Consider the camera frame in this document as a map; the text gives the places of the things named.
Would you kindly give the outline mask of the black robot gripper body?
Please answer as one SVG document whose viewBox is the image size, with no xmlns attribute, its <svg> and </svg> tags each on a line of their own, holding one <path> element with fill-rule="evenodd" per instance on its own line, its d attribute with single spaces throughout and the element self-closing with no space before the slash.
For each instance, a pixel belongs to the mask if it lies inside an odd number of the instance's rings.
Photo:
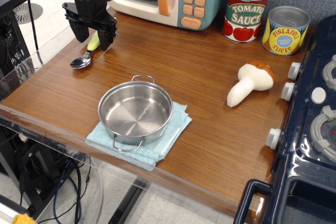
<svg viewBox="0 0 336 224">
<path fill-rule="evenodd" d="M 88 28 L 92 28 L 91 23 L 93 23 L 94 20 L 101 23 L 111 23 L 110 20 L 113 16 L 107 12 L 108 1 L 109 0 L 74 0 L 73 3 L 63 3 L 62 7 L 66 11 L 66 19 L 68 19 L 68 17 L 87 18 L 89 22 Z"/>
</svg>

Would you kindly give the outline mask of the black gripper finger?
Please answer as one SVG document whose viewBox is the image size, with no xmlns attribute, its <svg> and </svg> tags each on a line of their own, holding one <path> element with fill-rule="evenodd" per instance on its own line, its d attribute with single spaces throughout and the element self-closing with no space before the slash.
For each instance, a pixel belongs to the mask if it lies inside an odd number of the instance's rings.
<svg viewBox="0 0 336 224">
<path fill-rule="evenodd" d="M 87 18 L 69 20 L 70 27 L 79 42 L 84 42 L 89 37 L 87 22 Z"/>
<path fill-rule="evenodd" d="M 115 36 L 114 29 L 98 30 L 98 38 L 100 41 L 100 46 L 103 51 L 106 51 L 108 47 L 113 43 Z"/>
</svg>

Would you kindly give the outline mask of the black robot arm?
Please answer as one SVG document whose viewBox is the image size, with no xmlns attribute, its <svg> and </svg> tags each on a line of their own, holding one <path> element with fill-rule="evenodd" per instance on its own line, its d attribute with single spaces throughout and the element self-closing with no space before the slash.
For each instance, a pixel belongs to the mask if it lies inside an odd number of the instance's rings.
<svg viewBox="0 0 336 224">
<path fill-rule="evenodd" d="M 74 0 L 63 3 L 66 19 L 79 42 L 89 36 L 89 28 L 98 32 L 102 50 L 107 50 L 118 35 L 117 21 L 107 11 L 107 3 L 111 0 Z"/>
</svg>

